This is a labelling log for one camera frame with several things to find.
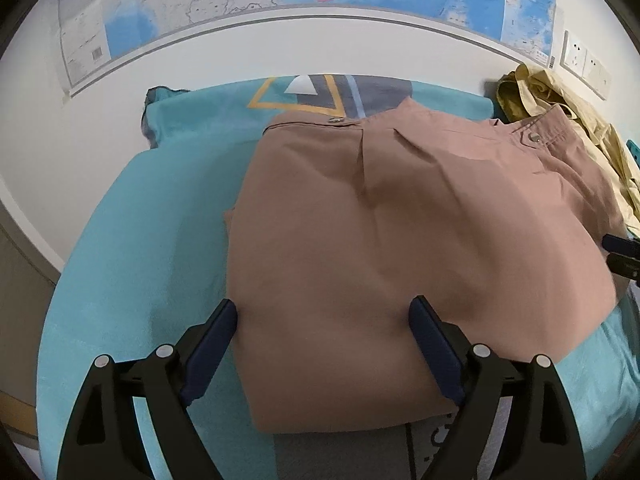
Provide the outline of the pink jacket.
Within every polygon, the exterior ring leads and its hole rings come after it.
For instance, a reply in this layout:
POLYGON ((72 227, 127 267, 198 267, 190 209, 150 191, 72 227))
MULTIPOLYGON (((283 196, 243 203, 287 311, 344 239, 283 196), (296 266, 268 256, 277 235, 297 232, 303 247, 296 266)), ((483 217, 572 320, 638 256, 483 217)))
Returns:
POLYGON ((612 186, 559 106, 512 124, 409 99, 283 113, 226 222, 233 356, 270 434, 450 411, 409 328, 417 296, 499 356, 560 360, 628 286, 600 246, 626 232, 612 186))

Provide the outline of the teal plastic basket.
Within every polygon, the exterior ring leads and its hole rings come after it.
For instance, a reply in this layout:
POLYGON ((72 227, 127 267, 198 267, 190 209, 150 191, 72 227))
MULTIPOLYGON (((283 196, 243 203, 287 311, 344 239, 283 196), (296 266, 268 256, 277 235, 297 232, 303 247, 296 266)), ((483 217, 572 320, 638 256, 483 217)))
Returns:
POLYGON ((626 147, 636 164, 640 167, 640 146, 635 144, 633 140, 628 140, 626 142, 626 147))

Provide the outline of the grey brown door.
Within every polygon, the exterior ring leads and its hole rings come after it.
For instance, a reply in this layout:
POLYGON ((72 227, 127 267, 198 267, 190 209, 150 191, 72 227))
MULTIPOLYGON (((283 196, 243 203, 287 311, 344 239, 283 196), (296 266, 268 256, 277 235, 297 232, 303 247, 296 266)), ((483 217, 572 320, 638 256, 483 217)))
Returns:
POLYGON ((38 350, 59 277, 29 240, 1 229, 1 422, 15 442, 34 450, 38 350))

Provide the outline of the cream yellow jacket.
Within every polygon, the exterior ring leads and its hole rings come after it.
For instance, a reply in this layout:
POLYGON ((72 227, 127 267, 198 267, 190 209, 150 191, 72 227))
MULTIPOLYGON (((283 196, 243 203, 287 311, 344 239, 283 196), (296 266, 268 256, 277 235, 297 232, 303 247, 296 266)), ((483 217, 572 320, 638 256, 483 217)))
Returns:
POLYGON ((639 235, 639 168, 613 124, 550 70, 526 64, 499 79, 496 100, 510 122, 562 107, 590 158, 610 180, 627 230, 639 235))

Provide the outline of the teal grey bed sheet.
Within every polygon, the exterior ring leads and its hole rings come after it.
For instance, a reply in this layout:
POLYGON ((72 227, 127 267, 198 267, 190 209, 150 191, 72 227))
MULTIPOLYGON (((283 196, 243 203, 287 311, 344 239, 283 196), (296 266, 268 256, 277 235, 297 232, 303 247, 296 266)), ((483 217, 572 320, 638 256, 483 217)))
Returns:
MULTIPOLYGON (((406 96, 474 120, 490 99, 393 78, 334 76, 347 116, 406 96)), ((82 232, 50 304, 37 370, 44 478, 55 479, 70 412, 93 359, 145 358, 206 320, 226 291, 222 214, 238 196, 258 138, 278 108, 249 108, 264 80, 189 94, 146 95, 143 134, 159 148, 131 159, 82 232)), ((594 476, 639 422, 639 292, 633 287, 589 339, 558 364, 594 476)), ((189 414, 225 479, 416 479, 454 415, 360 434, 261 434, 250 421, 229 351, 189 414)))

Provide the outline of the white wall socket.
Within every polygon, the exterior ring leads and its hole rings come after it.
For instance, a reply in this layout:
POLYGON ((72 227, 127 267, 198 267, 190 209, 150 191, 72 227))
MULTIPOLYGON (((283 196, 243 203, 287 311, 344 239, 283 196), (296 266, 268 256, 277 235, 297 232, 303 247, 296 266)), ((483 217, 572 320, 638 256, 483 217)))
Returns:
POLYGON ((560 64, 577 78, 582 78, 586 65, 587 48, 569 30, 564 30, 560 64))

